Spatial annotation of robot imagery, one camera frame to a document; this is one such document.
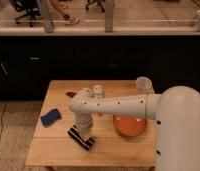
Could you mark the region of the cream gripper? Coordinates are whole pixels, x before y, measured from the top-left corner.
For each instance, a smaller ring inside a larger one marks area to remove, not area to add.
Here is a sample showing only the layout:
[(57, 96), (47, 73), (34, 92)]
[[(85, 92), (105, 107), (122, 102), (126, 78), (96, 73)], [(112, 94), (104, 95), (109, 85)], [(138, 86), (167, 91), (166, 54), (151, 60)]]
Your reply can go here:
[(87, 127), (86, 129), (79, 129), (78, 133), (82, 140), (88, 140), (92, 136), (92, 128)]

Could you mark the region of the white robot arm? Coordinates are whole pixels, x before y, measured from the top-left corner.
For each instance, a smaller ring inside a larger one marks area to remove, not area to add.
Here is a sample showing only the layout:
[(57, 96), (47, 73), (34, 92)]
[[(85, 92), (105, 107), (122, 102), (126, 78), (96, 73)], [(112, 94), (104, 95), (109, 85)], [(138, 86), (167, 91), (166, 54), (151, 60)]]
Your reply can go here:
[(94, 113), (156, 121), (155, 171), (200, 171), (200, 93), (175, 86), (161, 94), (92, 98), (82, 89), (69, 102), (75, 125), (88, 132)]

